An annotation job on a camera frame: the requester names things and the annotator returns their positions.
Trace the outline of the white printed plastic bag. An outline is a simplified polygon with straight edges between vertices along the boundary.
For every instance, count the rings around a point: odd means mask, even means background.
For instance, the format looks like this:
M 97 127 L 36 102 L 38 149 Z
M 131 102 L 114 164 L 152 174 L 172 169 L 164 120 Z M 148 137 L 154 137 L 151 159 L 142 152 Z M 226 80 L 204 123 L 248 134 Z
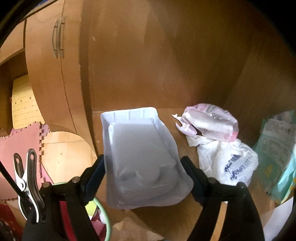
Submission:
M 250 184 L 258 167 L 258 154 L 248 145 L 239 139 L 228 143 L 200 135 L 186 138 L 190 147 L 197 148 L 199 168 L 207 177 L 232 186 L 239 182 Z

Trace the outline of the white plastic tray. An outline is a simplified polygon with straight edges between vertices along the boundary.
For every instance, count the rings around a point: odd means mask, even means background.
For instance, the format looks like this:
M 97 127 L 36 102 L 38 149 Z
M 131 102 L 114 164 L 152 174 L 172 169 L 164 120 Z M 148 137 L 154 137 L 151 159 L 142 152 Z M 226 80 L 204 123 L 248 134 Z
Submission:
M 193 180 L 155 108 L 114 110 L 100 117 L 109 206 L 170 206 L 191 192 Z

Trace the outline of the green diaper package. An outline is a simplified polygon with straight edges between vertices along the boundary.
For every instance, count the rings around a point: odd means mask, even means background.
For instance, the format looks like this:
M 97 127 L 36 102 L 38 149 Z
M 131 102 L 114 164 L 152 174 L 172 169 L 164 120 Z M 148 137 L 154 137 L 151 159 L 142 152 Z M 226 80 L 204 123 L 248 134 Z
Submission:
M 284 111 L 262 121 L 253 147 L 257 174 L 265 193 L 282 204 L 295 188 L 295 111 Z

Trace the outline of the red green trash bin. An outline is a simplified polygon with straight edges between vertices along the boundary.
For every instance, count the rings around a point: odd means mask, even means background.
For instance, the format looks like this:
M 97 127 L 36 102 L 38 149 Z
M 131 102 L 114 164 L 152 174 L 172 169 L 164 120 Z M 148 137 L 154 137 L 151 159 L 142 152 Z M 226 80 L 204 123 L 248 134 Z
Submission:
M 58 211 L 66 240 L 110 240 L 112 226 L 106 210 L 94 197 L 97 209 L 91 217 L 82 201 L 78 183 L 69 181 L 54 185 L 58 193 Z

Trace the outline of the pink plastic wrapper pack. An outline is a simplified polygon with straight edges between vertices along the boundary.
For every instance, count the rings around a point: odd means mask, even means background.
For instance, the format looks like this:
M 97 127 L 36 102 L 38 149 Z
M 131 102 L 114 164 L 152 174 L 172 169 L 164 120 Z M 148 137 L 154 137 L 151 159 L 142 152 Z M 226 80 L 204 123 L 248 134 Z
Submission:
M 239 133 L 238 121 L 229 111 L 216 105 L 200 103 L 185 108 L 183 114 L 173 115 L 179 121 L 177 129 L 194 137 L 201 135 L 222 142 L 233 142 Z

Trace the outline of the purple foam floor mat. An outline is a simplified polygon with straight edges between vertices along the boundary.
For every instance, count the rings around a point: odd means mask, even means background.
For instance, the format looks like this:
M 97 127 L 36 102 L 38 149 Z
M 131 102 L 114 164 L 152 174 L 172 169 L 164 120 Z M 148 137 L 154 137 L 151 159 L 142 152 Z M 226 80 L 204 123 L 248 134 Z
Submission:
M 50 128 L 47 124 L 41 124 L 40 125 L 40 138 L 43 140 L 48 133 L 50 132 Z

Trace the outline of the metal spring clamp left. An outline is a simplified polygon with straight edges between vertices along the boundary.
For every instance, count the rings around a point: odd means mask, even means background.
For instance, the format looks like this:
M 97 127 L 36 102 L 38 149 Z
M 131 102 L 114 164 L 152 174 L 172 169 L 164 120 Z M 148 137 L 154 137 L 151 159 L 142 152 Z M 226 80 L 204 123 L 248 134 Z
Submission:
M 25 165 L 20 155 L 14 154 L 14 171 L 16 185 L 20 189 L 18 205 L 22 215 L 28 218 L 32 211 L 33 223 L 41 222 L 45 205 L 37 184 L 37 154 L 34 149 L 28 150 Z

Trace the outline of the yellow grid board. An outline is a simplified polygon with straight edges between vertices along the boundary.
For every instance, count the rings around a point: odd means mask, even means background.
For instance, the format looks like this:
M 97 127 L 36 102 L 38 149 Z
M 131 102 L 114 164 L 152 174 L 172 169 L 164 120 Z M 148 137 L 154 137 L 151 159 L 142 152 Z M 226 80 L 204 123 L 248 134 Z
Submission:
M 11 112 L 14 129 L 24 128 L 34 122 L 45 123 L 30 84 L 29 75 L 13 81 Z

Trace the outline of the brown polka dot cloth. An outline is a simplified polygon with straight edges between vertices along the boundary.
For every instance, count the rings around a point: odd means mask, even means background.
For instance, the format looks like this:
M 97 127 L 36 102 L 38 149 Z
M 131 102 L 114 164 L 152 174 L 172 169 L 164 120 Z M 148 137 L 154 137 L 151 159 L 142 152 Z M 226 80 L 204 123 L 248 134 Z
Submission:
M 23 228 L 8 205 L 1 203 L 1 240 L 22 240 Z

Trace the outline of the wooden corner shelf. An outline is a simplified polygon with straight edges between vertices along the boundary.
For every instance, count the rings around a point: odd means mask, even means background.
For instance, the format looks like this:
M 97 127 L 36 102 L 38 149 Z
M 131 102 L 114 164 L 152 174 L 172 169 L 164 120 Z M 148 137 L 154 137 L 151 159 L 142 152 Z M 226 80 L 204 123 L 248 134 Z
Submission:
M 295 1 L 84 1 L 80 39 L 81 137 L 95 152 L 106 110 L 156 108 L 196 161 L 172 113 L 215 104 L 253 145 L 263 118 L 295 109 Z

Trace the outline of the wooden desk with drawers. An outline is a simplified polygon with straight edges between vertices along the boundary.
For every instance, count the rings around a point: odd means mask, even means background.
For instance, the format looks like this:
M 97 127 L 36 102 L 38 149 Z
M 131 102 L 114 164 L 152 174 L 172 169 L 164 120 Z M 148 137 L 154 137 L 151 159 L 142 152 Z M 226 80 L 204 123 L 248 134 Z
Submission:
M 12 128 L 9 71 L 5 63 L 24 50 L 23 35 L 25 21 L 20 22 L 1 46 L 1 132 L 9 133 Z

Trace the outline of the wooden cabinet with doors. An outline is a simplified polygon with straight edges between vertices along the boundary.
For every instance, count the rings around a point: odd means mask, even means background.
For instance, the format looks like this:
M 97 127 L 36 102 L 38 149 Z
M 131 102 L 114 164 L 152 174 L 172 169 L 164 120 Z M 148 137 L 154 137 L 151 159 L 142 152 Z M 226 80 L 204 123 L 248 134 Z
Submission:
M 41 115 L 52 132 L 79 135 L 94 147 L 81 77 L 83 1 L 55 1 L 27 19 L 25 56 Z

